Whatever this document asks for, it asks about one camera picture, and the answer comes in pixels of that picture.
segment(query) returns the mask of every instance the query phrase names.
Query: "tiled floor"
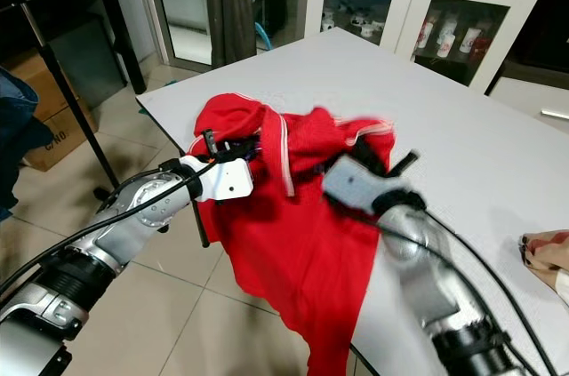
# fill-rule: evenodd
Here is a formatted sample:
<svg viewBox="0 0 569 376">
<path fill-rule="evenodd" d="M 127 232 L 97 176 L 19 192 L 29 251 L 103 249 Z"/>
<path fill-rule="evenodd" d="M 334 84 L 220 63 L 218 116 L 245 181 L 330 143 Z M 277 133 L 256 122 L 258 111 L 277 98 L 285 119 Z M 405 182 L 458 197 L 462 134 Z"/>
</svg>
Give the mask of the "tiled floor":
<svg viewBox="0 0 569 376">
<path fill-rule="evenodd" d="M 195 75 L 155 68 L 148 89 Z M 177 156 L 126 87 L 93 111 L 97 139 L 120 179 Z M 110 188 L 84 143 L 46 173 L 23 168 L 15 188 L 20 203 L 0 225 L 0 261 L 19 264 L 81 228 L 99 203 L 97 186 Z M 110 286 L 77 340 L 66 376 L 297 376 L 309 350 L 264 300 L 236 285 L 218 244 L 203 249 L 190 209 Z M 354 374 L 350 357 L 347 374 Z"/>
</svg>

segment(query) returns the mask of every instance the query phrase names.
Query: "metal pole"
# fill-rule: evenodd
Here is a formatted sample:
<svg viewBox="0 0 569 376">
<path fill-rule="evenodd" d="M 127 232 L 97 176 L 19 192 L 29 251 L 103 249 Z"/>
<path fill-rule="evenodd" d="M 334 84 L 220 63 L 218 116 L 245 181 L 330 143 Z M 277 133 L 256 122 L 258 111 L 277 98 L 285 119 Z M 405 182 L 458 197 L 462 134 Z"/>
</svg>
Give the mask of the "metal pole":
<svg viewBox="0 0 569 376">
<path fill-rule="evenodd" d="M 34 31 L 34 35 L 36 36 L 36 41 L 39 48 L 39 53 L 44 59 L 45 65 L 52 73 L 53 79 L 55 79 L 57 85 L 60 87 L 61 93 L 63 93 L 65 100 L 68 102 L 69 108 L 71 109 L 71 112 L 73 113 L 74 117 L 79 123 L 79 126 L 81 127 L 81 130 L 83 131 L 85 137 L 87 138 L 87 140 L 89 140 L 89 144 L 91 145 L 93 152 L 97 156 L 100 165 L 103 167 L 103 170 L 107 174 L 110 183 L 113 185 L 113 188 L 118 187 L 119 185 L 118 179 L 116 178 L 113 169 L 108 163 L 108 160 L 105 157 L 103 150 L 100 148 L 99 142 L 95 138 L 95 135 L 93 134 L 91 126 L 87 122 L 87 119 L 83 114 L 83 111 L 81 111 L 81 108 L 79 107 L 79 104 L 75 99 L 75 95 L 71 91 L 71 87 L 69 86 L 67 79 L 61 72 L 60 64 L 55 58 L 55 54 L 53 53 L 52 47 L 45 41 L 42 32 L 37 26 L 36 19 L 32 15 L 32 12 L 29 10 L 29 7 L 26 4 L 26 2 L 20 3 L 20 8 L 22 13 L 24 13 L 24 16 L 28 20 L 29 26 Z"/>
</svg>

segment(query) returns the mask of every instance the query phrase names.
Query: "cabinet handle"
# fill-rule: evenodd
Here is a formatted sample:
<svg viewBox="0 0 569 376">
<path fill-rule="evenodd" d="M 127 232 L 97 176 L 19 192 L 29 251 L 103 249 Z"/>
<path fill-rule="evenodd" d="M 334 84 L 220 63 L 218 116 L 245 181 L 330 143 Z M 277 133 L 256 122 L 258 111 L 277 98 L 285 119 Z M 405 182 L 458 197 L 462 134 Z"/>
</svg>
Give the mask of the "cabinet handle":
<svg viewBox="0 0 569 376">
<path fill-rule="evenodd" d="M 548 109 L 542 109 L 541 114 L 543 116 L 550 116 L 551 118 L 557 118 L 559 120 L 567 120 L 569 121 L 569 115 L 561 114 L 560 112 L 549 111 Z"/>
</svg>

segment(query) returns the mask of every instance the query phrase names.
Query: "denim jacket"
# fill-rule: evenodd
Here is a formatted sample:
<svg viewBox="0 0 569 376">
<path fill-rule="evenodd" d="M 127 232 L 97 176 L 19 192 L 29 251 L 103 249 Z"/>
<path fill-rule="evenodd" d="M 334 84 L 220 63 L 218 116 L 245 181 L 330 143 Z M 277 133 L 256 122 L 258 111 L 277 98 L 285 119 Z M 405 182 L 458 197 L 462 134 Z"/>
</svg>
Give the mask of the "denim jacket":
<svg viewBox="0 0 569 376">
<path fill-rule="evenodd" d="M 20 160 L 52 141 L 50 130 L 33 117 L 38 101 L 29 85 L 0 67 L 0 221 L 18 203 L 12 188 Z"/>
</svg>

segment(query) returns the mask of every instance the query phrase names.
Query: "dark curtain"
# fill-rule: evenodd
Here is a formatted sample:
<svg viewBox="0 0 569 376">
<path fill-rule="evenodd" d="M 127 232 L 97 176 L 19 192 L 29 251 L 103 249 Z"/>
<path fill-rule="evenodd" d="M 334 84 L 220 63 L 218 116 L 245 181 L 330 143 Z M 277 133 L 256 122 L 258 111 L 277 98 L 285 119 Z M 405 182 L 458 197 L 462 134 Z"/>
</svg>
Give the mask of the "dark curtain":
<svg viewBox="0 0 569 376">
<path fill-rule="evenodd" d="M 207 0 L 212 68 L 257 54 L 252 0 Z"/>
</svg>

